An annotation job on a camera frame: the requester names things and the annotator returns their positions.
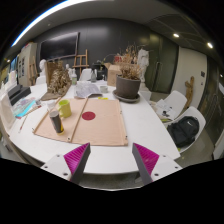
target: cabinet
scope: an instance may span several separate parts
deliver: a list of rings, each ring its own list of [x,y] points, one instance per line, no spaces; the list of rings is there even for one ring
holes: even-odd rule
[[[152,92],[171,92],[177,60],[178,45],[156,33],[150,34],[149,66],[145,74],[145,84]]]
[[[30,86],[29,80],[29,64],[33,63],[33,58],[36,58],[36,43],[29,43],[25,46],[20,54],[18,59],[18,80],[19,84],[23,87]]]

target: bottle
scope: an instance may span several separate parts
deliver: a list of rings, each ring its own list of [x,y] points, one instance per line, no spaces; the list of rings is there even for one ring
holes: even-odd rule
[[[94,69],[92,69],[91,82],[96,82],[96,73],[95,73]]]
[[[75,69],[72,69],[72,85],[77,84],[77,75],[75,73]]]

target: wooden object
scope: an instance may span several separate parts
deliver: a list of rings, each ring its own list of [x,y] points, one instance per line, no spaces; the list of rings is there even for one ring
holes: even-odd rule
[[[85,59],[86,64],[82,64],[82,59]],[[80,69],[80,76],[82,74],[82,68],[88,68],[88,51],[86,49],[86,54],[84,55],[77,55],[75,56],[75,61],[74,61],[74,66],[72,66],[73,68],[79,68]]]
[[[72,115],[61,118],[64,134],[57,135],[49,116],[41,119],[34,134],[63,142],[106,146],[127,145],[127,135],[118,100],[69,99]],[[81,115],[93,112],[93,120],[84,120]]]
[[[37,67],[36,67],[36,60],[35,60],[35,56],[33,56],[33,63],[29,63],[29,70],[28,70],[28,79],[29,79],[30,86],[35,85],[37,76],[38,76],[38,73],[37,73]]]

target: cardboard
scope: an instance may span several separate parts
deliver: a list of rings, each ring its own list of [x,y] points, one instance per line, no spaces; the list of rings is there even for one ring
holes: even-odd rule
[[[122,72],[120,70],[120,66],[119,65],[112,65],[110,63],[105,63],[104,65],[108,69],[107,85],[116,87],[117,75],[121,75],[122,74]]]
[[[49,116],[38,123],[33,133],[57,141],[104,146],[127,145],[127,135],[119,100],[69,99],[72,115],[61,118],[64,134],[57,135]],[[83,113],[93,112],[93,120],[84,120]]]

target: sculpture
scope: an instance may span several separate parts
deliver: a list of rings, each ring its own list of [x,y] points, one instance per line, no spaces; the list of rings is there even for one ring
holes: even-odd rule
[[[190,83],[188,81],[185,82],[185,86],[187,87],[187,90],[186,90],[187,102],[184,106],[184,109],[187,109],[191,104],[192,97],[193,97],[193,85],[194,85],[194,76],[191,76]]]
[[[149,52],[148,51],[145,51],[145,50],[141,49],[138,52],[137,64],[141,68],[141,73],[139,75],[139,78],[141,79],[141,82],[144,83],[145,82],[145,72],[146,72],[146,69],[149,65]]]
[[[39,64],[39,67],[40,67],[40,70],[41,70],[40,76],[46,76],[46,74],[45,74],[45,66],[44,66],[45,62],[46,62],[45,59],[40,61],[40,64]]]
[[[57,69],[52,73],[50,84],[47,88],[48,93],[63,95],[66,93],[71,81],[68,75],[68,70],[64,70],[62,62],[58,62]]]

